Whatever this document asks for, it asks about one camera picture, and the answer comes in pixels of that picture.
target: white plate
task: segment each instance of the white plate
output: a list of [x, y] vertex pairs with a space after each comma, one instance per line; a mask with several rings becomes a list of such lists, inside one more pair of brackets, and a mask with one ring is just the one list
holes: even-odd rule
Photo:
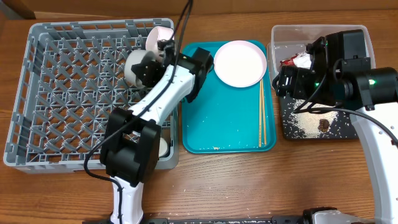
[[214, 70], [227, 85], [244, 88], [262, 79], [267, 70], [267, 59], [256, 45], [236, 40], [218, 49], [214, 58]]

